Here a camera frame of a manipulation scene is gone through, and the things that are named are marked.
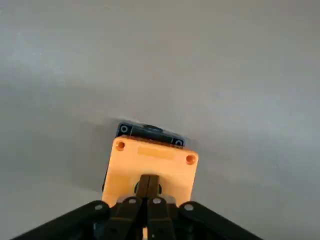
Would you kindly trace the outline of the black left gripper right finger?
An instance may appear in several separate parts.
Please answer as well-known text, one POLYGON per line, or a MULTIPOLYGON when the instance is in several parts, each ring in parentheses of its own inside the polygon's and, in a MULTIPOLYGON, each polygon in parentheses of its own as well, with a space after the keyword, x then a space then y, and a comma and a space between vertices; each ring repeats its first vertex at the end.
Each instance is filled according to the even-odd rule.
POLYGON ((147 230, 152 240, 259 240, 260 237, 196 201, 176 205, 160 195, 160 177, 148 175, 147 230))

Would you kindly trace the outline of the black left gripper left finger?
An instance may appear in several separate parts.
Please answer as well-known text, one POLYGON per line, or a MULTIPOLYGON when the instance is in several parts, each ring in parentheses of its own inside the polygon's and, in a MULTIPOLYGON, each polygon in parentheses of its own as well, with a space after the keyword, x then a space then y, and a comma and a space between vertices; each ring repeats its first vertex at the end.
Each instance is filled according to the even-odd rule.
POLYGON ((150 176, 140 176, 134 195, 122 196, 113 207, 89 202, 50 220, 15 240, 141 240, 150 176))

